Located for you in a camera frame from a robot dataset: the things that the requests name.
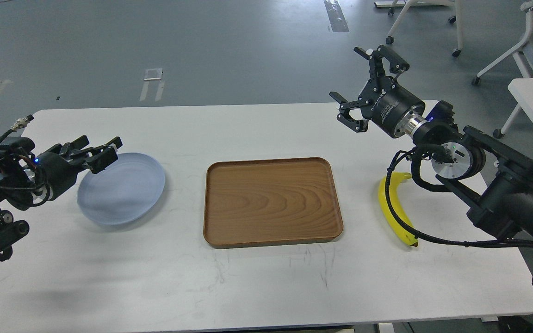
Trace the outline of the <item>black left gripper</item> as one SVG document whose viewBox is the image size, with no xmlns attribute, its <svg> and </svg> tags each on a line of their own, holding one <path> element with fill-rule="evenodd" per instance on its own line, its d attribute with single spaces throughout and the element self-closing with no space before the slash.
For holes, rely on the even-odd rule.
<svg viewBox="0 0 533 333">
<path fill-rule="evenodd" d="M 46 184 L 53 201 L 77 181 L 78 173 L 88 169 L 91 173 L 99 173 L 118 160 L 117 150 L 123 142 L 119 136 L 112 138 L 105 145 L 87 147 L 89 139 L 82 135 L 74 141 L 63 145 L 57 143 L 47 149 L 47 152 L 37 156 L 38 164 L 46 174 Z"/>
</svg>

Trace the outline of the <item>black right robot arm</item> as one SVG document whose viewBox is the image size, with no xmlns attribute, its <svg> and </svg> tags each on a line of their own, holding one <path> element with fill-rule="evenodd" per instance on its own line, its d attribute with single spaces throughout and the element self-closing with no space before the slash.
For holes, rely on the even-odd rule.
<svg viewBox="0 0 533 333">
<path fill-rule="evenodd" d="M 474 127 L 459 131 L 453 106 L 444 100 L 424 116 L 425 103 L 398 83 L 410 65 L 393 49 L 354 51 L 368 61 L 369 79 L 356 101 L 330 92 L 339 104 L 338 121 L 357 133 L 373 122 L 389 137 L 407 135 L 413 142 L 411 150 L 395 154 L 379 186 L 387 222 L 405 232 L 409 245 L 421 239 L 466 248 L 533 248 L 533 160 Z M 402 160 L 411 163 L 405 177 L 427 191 L 455 194 L 468 206 L 472 224 L 493 240 L 445 240 L 409 225 L 393 189 Z"/>
</svg>

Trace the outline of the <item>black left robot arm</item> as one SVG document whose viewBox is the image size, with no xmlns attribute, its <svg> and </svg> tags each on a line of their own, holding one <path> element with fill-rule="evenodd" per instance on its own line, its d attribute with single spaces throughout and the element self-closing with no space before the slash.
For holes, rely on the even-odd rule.
<svg viewBox="0 0 533 333">
<path fill-rule="evenodd" d="M 6 201 L 21 211 L 42 206 L 73 187 L 78 173 L 99 173 L 118 159 L 117 150 L 122 146 L 118 136 L 105 145 L 91 147 L 83 135 L 35 155 L 32 139 L 12 135 L 33 118 L 19 118 L 0 135 L 0 203 Z M 11 258 L 13 244 L 29 231 L 27 221 L 16 221 L 10 211 L 0 208 L 0 262 Z"/>
</svg>

